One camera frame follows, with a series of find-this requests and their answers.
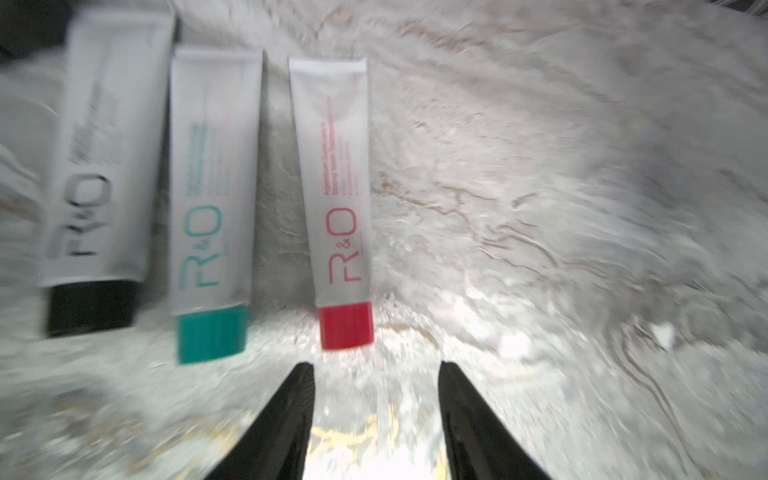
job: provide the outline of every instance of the marble veining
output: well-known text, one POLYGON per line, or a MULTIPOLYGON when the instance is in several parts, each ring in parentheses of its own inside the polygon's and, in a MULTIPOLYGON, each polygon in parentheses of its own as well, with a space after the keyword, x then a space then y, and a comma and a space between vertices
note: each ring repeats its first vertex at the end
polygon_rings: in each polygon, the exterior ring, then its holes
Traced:
POLYGON ((308 360, 305 478, 447 478, 448 359, 553 478, 764 478, 764 20, 688 0, 171 4, 182 41, 266 53, 247 351, 175 363, 166 187, 137 325, 41 339, 61 52, 4 67, 0 476, 203 478, 308 360), (372 348, 319 349, 288 55, 369 59, 372 348))

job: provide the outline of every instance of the red cap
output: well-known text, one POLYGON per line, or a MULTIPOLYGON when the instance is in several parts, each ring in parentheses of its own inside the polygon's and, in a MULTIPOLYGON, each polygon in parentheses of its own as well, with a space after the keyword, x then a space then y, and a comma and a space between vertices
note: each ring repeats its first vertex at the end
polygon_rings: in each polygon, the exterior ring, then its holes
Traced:
POLYGON ((321 308, 320 342, 324 350, 351 349, 373 343, 371 303, 321 308))

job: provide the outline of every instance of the white marble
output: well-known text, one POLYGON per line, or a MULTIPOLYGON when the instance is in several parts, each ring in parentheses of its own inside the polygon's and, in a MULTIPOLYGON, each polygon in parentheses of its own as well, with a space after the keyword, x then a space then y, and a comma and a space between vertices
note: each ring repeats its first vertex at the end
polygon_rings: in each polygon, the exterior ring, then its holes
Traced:
POLYGON ((0 190, 0 476, 202 478, 309 360, 305 478, 445 478, 447 359, 553 478, 764 478, 764 22, 682 0, 175 7, 185 41, 266 52, 247 351, 176 366, 163 194, 137 325, 40 338, 38 193, 15 185, 45 175, 61 56, 5 68, 0 144, 29 171, 0 190), (370 61, 371 348, 319 349, 287 55, 370 61))

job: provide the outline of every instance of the white toothpaste tube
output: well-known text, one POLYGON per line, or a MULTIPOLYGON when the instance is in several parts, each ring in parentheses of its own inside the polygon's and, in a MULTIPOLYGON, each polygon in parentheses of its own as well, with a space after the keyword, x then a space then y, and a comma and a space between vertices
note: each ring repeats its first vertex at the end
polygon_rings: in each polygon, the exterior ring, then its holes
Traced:
POLYGON ((48 335, 129 326, 147 275, 174 17, 85 9, 67 77, 41 240, 48 335))
POLYGON ((367 63, 291 58, 306 229, 324 349, 373 342, 367 63))
POLYGON ((261 51, 179 47, 170 72, 170 293, 181 363, 245 349, 261 51))

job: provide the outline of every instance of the teal cap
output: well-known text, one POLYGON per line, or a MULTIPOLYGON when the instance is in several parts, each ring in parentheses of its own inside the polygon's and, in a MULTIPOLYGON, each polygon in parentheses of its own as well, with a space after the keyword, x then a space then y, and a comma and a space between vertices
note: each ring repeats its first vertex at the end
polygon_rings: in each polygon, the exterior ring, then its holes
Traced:
POLYGON ((179 316, 179 363, 205 362, 245 350, 248 307, 179 316))

